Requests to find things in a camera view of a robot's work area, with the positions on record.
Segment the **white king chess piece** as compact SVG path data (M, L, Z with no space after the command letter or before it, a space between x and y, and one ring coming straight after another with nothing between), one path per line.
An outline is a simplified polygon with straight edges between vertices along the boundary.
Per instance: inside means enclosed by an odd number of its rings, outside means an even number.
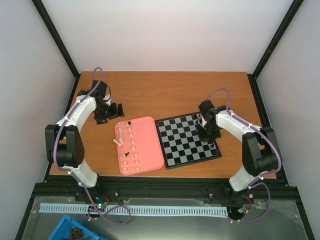
M116 139L113 139L112 141L113 141L115 144L117 144L119 147L122 146L122 144L121 144L120 142L118 142Z

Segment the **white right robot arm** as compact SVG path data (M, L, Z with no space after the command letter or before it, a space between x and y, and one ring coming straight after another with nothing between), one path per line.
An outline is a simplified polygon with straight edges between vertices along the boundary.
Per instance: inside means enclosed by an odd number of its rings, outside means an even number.
M225 105L215 107L210 100L203 101L198 109L200 127L197 133L202 142L214 142L224 129L242 143L242 167L223 186L226 201L237 201L243 191L262 180L264 175L280 170L280 150L271 127L254 125Z

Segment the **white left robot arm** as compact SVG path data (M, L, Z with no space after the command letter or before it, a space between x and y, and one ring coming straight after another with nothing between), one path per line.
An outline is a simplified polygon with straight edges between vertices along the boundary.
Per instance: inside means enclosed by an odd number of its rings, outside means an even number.
M98 174L85 161L80 131L92 113L97 125L124 116L122 104L112 102L112 96L106 94L109 90L105 82L94 80L90 89L77 94L66 115L56 124L47 125L44 131L48 161L72 175L81 187L85 186L86 195L95 202L103 198L104 188L97 184Z

